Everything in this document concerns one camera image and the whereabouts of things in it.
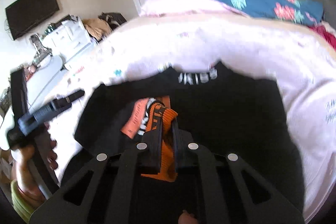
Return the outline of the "person's left hand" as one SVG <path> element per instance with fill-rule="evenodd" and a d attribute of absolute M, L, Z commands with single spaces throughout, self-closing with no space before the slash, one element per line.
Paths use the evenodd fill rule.
<path fill-rule="evenodd" d="M 47 162 L 49 168 L 51 170 L 56 170 L 58 168 L 58 164 L 56 159 L 58 158 L 57 154 L 54 152 L 54 148 L 57 146 L 57 141 L 51 139 L 51 135 L 48 132 L 49 124 L 45 123 L 46 130 L 45 132 L 50 138 L 50 149 L 49 154 L 47 156 Z M 40 206 L 43 202 L 45 202 L 45 196 L 41 192 L 38 187 L 37 182 L 33 178 L 33 175 L 30 172 L 29 162 L 34 156 L 35 149 L 33 145 L 27 145 L 26 147 L 20 148 L 16 150 L 17 152 L 17 160 L 13 167 L 15 166 L 15 172 L 13 173 L 15 176 L 15 180 L 17 181 L 17 188 L 19 195 L 25 200 L 28 204 L 33 207 Z"/>

